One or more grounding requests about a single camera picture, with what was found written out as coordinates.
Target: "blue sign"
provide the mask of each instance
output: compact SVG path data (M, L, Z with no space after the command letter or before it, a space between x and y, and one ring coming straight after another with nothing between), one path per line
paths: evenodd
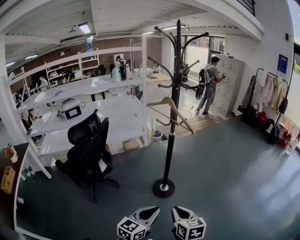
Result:
M288 60L287 57L281 54L279 55L277 70L284 74L286 74L286 70L287 70L287 60Z

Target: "wooden hanger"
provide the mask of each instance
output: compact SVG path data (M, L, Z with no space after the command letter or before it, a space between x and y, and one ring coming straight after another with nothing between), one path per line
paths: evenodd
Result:
M184 124L186 126L182 125L181 123L179 123L179 122L171 119L170 117L166 116L165 114L163 114L160 111L156 110L155 108L151 107L151 106L162 105L162 104L168 104L173 109L173 111L176 112L177 116L184 122ZM191 128L191 126L189 125L188 121L178 111L178 109L175 106L174 101L170 97L164 97L163 100L161 100L160 102L157 102L157 103L148 103L146 106L149 107L149 108L151 108L151 109L153 109L154 111L160 113L161 115L163 115L167 119L170 119L176 125L185 128L186 130L190 131L193 135L195 135L195 131Z

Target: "wooden pallet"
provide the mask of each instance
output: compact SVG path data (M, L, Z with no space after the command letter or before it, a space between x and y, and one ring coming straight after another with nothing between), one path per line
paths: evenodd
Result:
M222 121L223 121L223 119L221 119L220 117L213 116L210 113L207 115L199 115L197 117L193 117L193 118L190 118L187 120L187 122L191 125L192 129L195 132L202 130L204 128L210 127L212 125L215 125L217 123L220 123ZM171 131L171 125L169 125L169 126L161 125L161 126L158 126L157 128L163 131L163 133L164 133L163 140L167 140L169 137L169 133ZM191 134L190 131L188 131L185 128L178 126L178 125L176 125L176 127L175 127L175 133L176 133L176 137L184 136L186 134Z

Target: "white locker cabinet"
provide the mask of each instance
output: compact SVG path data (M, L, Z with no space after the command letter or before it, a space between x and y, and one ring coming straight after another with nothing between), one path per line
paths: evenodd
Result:
M222 73L225 73L226 78L221 84L217 83L216 96L210 107L227 116L233 111L243 77L245 62L224 55L216 56L221 59L217 65L219 74L221 76Z

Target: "brick wall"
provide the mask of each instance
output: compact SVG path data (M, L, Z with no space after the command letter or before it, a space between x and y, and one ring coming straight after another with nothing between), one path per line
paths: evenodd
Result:
M107 39L107 40L99 40L99 41L94 41L93 42L93 49L96 50L97 48L99 50L101 49L107 49L107 48L115 48L115 47L128 47L130 46L130 39L133 39L134 46L141 46L142 45L142 39L140 37L128 37L128 38L117 38L117 39ZM28 72L29 70L32 70L34 68L37 68L43 64L52 62L58 59L61 59L61 52L64 52L65 55L64 57L69 57L72 55L76 55L78 52L85 53L86 52L86 44L79 44L79 45L74 45L71 47L70 51L68 50L70 47L65 47L58 49L56 51L47 53L43 56L40 56L36 59L33 59L32 61L26 63L23 65L24 71ZM130 59L130 52L123 52L125 60ZM147 56L151 56L153 59L161 62L162 60L162 38L159 37L148 37L147 38ZM106 68L106 74L109 73L109 65L113 63L113 55L114 54L103 54L99 55L99 64L103 64L104 67ZM134 61L135 61L135 67L138 68L141 63L142 63L142 52L137 51L134 52ZM95 62L90 61L90 62L85 62L83 63L83 67L91 67L94 66ZM150 60L147 60L147 67L153 68L153 62ZM74 66L70 67L65 67L63 69L58 70L58 73L67 71L67 70L72 70ZM27 77L27 84L31 86L32 79L31 76ZM16 82L15 84L11 85L11 91L12 93L15 93L20 90L20 88L23 87L23 82L19 81Z

